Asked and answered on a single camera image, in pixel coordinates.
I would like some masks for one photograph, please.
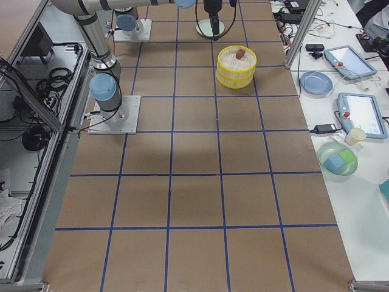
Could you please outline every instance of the electronic device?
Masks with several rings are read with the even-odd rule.
[[[280,20],[282,23],[289,24],[300,24],[303,19],[302,15],[299,14],[290,14],[285,12],[276,13],[275,18]]]
[[[309,0],[286,0],[285,6],[291,14],[304,14]]]
[[[306,44],[305,49],[307,52],[323,52],[323,44]]]
[[[323,44],[306,44],[305,49],[314,59],[321,58],[323,56],[324,45]]]
[[[324,50],[324,56],[340,74],[350,80],[377,73],[375,68],[349,45]]]
[[[347,133],[352,128],[360,128],[368,138],[388,137],[375,96],[341,92],[337,104],[340,122]]]
[[[366,53],[374,52],[372,39],[367,33],[357,33],[355,36],[357,37],[360,46]]]

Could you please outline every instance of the green sponge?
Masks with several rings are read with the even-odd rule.
[[[343,150],[338,153],[341,158],[346,162],[346,164],[352,163],[355,161],[355,155],[350,149]]]
[[[379,189],[389,202],[389,179],[387,179],[383,184],[380,184]]]

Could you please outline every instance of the tablet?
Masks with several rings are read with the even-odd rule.
[[[368,138],[388,137],[375,96],[342,92],[338,95],[337,104],[340,121],[347,133],[352,128],[361,128]],[[345,117],[346,112],[349,112],[349,117]]]
[[[324,56],[340,74],[350,80],[377,73],[375,68],[349,45],[324,50]]]

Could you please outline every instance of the yellow container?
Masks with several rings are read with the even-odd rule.
[[[241,59],[237,59],[235,54],[240,49],[245,50],[245,54]],[[255,66],[256,55],[248,47],[225,47],[218,55],[216,78],[225,87],[243,88],[253,79]]]

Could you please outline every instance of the power adapter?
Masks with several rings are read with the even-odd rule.
[[[24,99],[20,96],[15,96],[15,99],[12,102],[12,107],[17,111],[29,109],[28,104],[26,104]]]
[[[324,125],[316,125],[309,132],[314,134],[332,134],[339,130],[340,129],[337,129],[334,123],[326,123]]]

